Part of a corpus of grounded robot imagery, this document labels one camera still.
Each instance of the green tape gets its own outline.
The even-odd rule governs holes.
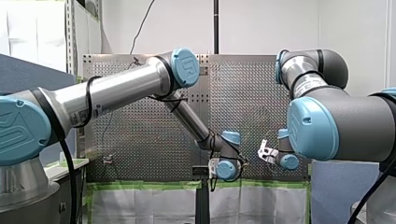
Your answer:
[[[283,181],[265,181],[240,179],[238,181],[227,183],[218,181],[216,188],[240,188],[242,186],[251,187],[267,187],[267,188],[286,188],[286,189],[306,189],[306,211],[305,224],[309,224],[310,219],[310,200],[311,185],[310,182],[283,182]],[[92,224],[92,205],[93,193],[98,190],[118,190],[118,189],[156,189],[156,190],[172,190],[172,189],[199,189],[202,187],[201,181],[179,181],[179,182],[147,182],[147,181],[125,181],[118,180],[106,183],[88,183],[87,184],[87,210],[88,224]]]
[[[88,224],[92,224],[92,205],[93,205],[93,189],[88,188],[86,189],[85,200],[87,203],[87,217],[88,217]]]
[[[179,181],[179,182],[146,182],[146,181],[115,181],[106,183],[89,183],[87,188],[93,190],[111,189],[199,189],[200,181]]]
[[[311,183],[307,182],[305,224],[310,224],[310,223],[311,223]]]
[[[267,187],[267,188],[285,188],[285,189],[307,189],[309,182],[283,182],[268,180],[242,179],[235,182],[224,182],[219,180],[216,188],[238,188],[242,186],[250,187]]]

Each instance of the blue joint cap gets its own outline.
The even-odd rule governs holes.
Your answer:
[[[220,161],[216,168],[216,175],[219,179],[230,180],[235,177],[236,169],[230,161]]]
[[[0,96],[0,166],[28,161],[50,140],[50,121],[28,101]]]
[[[280,67],[280,61],[282,60],[283,55],[286,53],[285,50],[280,51],[277,55],[276,55],[276,70],[275,70],[275,81],[276,84],[278,85],[282,85],[282,68]]]
[[[328,161],[339,148],[337,125],[329,110],[318,100],[301,97],[288,108],[288,130],[291,147],[309,159]]]
[[[282,139],[285,137],[289,137],[289,130],[279,129],[279,131],[277,131],[277,139]]]
[[[382,90],[382,92],[396,96],[396,87],[390,87],[387,89]]]
[[[229,132],[229,131],[224,131],[221,134],[221,137],[224,138],[229,143],[232,143],[234,145],[241,145],[241,134],[237,132]]]
[[[172,72],[182,88],[193,86],[199,77],[199,63],[189,49],[175,49],[171,56]]]
[[[296,170],[299,165],[299,160],[295,155],[288,154],[282,157],[280,165],[287,170]]]

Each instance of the metal stand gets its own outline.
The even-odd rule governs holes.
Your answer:
[[[195,194],[195,224],[210,224],[209,210],[209,169],[207,166],[192,166],[193,179],[201,180],[202,187]]]

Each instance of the pegboard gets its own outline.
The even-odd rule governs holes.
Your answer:
[[[149,55],[86,55],[84,78],[109,76],[135,67]],[[212,130],[238,131],[242,153],[249,159],[243,177],[305,180],[307,162],[287,172],[257,156],[263,138],[276,147],[277,130],[286,124],[288,93],[275,84],[275,56],[197,55],[199,82],[181,90]],[[196,147],[189,133],[161,102],[145,98],[85,128],[85,154],[91,159],[88,181],[191,180],[193,165],[207,164],[208,153]],[[103,157],[112,156],[112,164]]]
[[[84,79],[137,67],[147,57],[85,55]],[[179,91],[187,98],[191,96],[189,104],[199,108],[197,87]],[[149,98],[93,120],[85,128],[85,138],[85,155],[91,160],[87,172],[90,182],[191,180],[191,166],[200,163],[203,153],[167,107]],[[104,164],[104,157],[109,156],[112,164]]]
[[[285,171],[257,155],[262,139],[277,148],[277,131],[286,127],[289,96],[275,83],[275,56],[209,55],[210,127],[241,134],[240,151],[249,167],[242,177],[304,180],[307,160],[296,171]]]

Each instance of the black pole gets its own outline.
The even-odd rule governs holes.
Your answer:
[[[219,54],[219,0],[214,0],[215,54]]]

